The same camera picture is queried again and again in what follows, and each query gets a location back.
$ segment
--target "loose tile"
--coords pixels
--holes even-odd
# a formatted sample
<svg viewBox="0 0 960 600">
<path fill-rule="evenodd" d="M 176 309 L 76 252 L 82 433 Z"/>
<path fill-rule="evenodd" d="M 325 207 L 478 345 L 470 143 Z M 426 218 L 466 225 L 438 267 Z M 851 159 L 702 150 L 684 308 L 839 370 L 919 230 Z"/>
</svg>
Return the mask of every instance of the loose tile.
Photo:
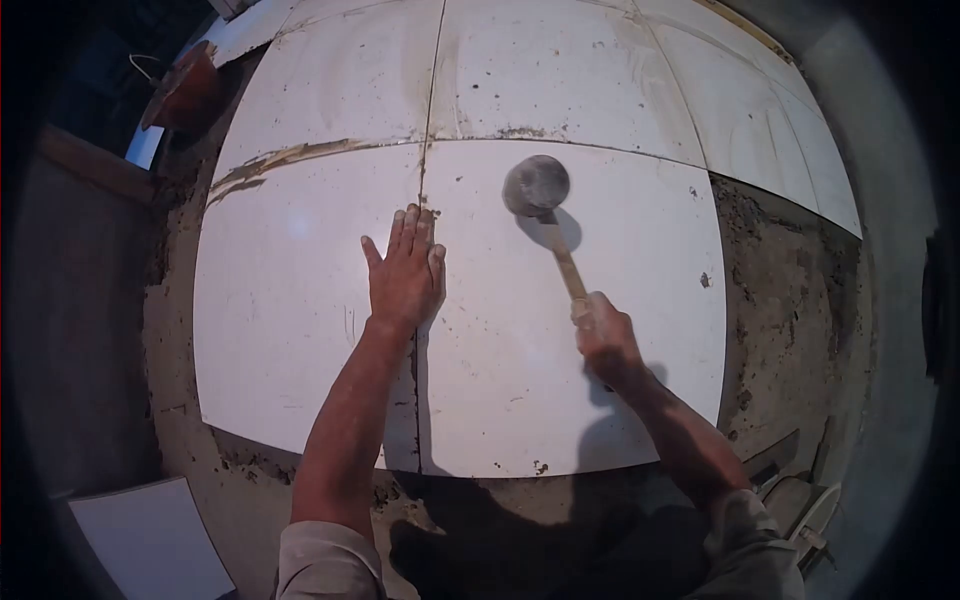
<svg viewBox="0 0 960 600">
<path fill-rule="evenodd" d="M 630 313 L 660 380 L 716 421 L 726 301 L 705 171 L 549 142 L 436 142 L 424 194 L 448 252 L 445 302 L 418 340 L 424 473 L 534 477 L 657 460 L 636 415 L 584 373 L 538 224 L 504 206 L 504 177 L 534 154 L 569 172 L 558 219 L 587 288 Z"/>
</svg>

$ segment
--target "dirt stain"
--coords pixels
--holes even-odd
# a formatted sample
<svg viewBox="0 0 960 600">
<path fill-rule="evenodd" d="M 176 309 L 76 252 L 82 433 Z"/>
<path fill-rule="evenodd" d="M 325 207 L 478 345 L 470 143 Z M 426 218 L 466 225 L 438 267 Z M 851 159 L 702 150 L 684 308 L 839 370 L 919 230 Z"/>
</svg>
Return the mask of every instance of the dirt stain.
<svg viewBox="0 0 960 600">
<path fill-rule="evenodd" d="M 543 129 L 534 129 L 532 127 L 507 127 L 496 132 L 497 137 L 546 137 L 546 131 Z"/>
<path fill-rule="evenodd" d="M 333 155 L 347 150 L 358 150 L 360 148 L 379 148 L 390 145 L 386 142 L 370 142 L 359 139 L 338 139 L 332 142 L 323 142 L 320 144 L 298 144 L 282 150 L 271 150 L 260 156 L 251 158 L 239 167 L 230 169 L 229 173 L 224 175 L 219 181 L 210 186 L 210 192 L 218 188 L 237 181 L 246 182 L 254 178 L 262 177 L 268 171 L 277 167 L 318 158 L 320 156 Z"/>
</svg>

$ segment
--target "wooden plank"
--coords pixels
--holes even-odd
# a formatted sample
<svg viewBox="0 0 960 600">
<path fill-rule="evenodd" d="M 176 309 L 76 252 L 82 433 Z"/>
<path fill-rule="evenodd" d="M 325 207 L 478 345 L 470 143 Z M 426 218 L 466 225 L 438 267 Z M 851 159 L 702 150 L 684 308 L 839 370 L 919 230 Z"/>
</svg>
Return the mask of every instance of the wooden plank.
<svg viewBox="0 0 960 600">
<path fill-rule="evenodd" d="M 154 185 L 149 171 L 58 127 L 43 128 L 36 150 L 80 179 L 118 196 L 144 205 L 150 205 L 153 200 Z"/>
</svg>

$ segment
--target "wall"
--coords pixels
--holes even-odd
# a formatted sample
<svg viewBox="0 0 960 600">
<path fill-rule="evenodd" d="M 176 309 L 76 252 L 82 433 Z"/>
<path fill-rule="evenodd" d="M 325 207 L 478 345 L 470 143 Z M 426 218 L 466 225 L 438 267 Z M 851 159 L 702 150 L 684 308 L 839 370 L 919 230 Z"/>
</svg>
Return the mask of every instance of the wall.
<svg viewBox="0 0 960 600">
<path fill-rule="evenodd" d="M 142 370 L 145 207 L 37 157 L 10 248 L 15 400 L 50 495 L 159 478 Z"/>
</svg>

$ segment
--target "wooden handle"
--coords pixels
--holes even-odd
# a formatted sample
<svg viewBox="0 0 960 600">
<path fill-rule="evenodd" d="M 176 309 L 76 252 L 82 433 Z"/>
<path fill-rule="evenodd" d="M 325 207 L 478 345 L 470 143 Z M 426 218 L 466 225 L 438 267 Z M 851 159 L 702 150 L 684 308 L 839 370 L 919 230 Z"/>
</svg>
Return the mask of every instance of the wooden handle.
<svg viewBox="0 0 960 600">
<path fill-rule="evenodd" d="M 550 242 L 550 250 L 553 251 L 553 257 L 557 259 L 557 265 L 560 267 L 560 273 L 564 277 L 566 291 L 570 294 L 571 300 L 586 300 L 587 288 L 584 287 L 584 281 L 580 278 L 580 272 L 577 271 L 577 265 L 573 262 L 573 256 L 570 249 L 566 246 L 564 235 L 560 232 L 560 225 L 557 223 L 557 217 L 552 212 L 538 220 L 543 226 L 543 232 L 546 239 Z"/>
</svg>

